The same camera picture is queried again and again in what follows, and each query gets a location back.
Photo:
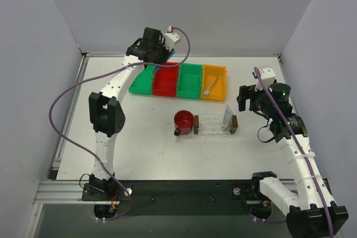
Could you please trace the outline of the red mug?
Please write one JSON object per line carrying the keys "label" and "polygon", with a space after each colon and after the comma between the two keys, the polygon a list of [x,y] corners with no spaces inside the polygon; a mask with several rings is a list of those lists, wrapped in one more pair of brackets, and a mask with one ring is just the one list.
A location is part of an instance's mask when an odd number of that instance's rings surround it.
{"label": "red mug", "polygon": [[194,125],[194,115],[187,110],[178,111],[174,118],[175,131],[174,135],[188,135],[191,133]]}

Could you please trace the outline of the blue toothbrush case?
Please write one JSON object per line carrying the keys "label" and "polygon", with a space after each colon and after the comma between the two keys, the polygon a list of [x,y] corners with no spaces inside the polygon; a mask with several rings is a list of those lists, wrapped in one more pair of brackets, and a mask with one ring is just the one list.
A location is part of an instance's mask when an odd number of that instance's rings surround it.
{"label": "blue toothbrush case", "polygon": [[[175,53],[176,53],[176,51],[173,50],[173,51],[170,53],[170,55],[168,56],[167,60],[169,60]],[[155,73],[156,71],[158,71],[160,68],[161,68],[161,67],[156,66],[156,67],[153,69],[152,73],[154,74],[154,73]]]}

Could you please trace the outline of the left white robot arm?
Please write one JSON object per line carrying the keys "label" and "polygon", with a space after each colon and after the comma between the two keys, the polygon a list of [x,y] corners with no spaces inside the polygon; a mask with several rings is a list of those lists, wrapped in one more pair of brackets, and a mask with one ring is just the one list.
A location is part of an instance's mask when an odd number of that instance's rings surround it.
{"label": "left white robot arm", "polygon": [[89,176],[89,187],[103,200],[110,199],[118,188],[112,176],[115,141],[126,120],[121,102],[145,69],[144,63],[165,64],[180,39],[172,27],[166,33],[145,28],[143,37],[127,48],[123,71],[114,75],[99,92],[89,95],[89,116],[95,131],[94,153],[98,156]]}

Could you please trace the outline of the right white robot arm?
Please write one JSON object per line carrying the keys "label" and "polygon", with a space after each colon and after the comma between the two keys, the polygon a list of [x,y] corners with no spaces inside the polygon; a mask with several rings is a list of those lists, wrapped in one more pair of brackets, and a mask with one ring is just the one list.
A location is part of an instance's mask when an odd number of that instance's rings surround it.
{"label": "right white robot arm", "polygon": [[296,191],[288,190],[272,172],[253,174],[253,188],[285,215],[292,237],[334,237],[349,214],[345,206],[337,205],[321,177],[306,126],[289,102],[290,91],[290,86],[278,82],[266,90],[260,85],[239,88],[239,111],[249,109],[267,120],[266,127],[291,169]]}

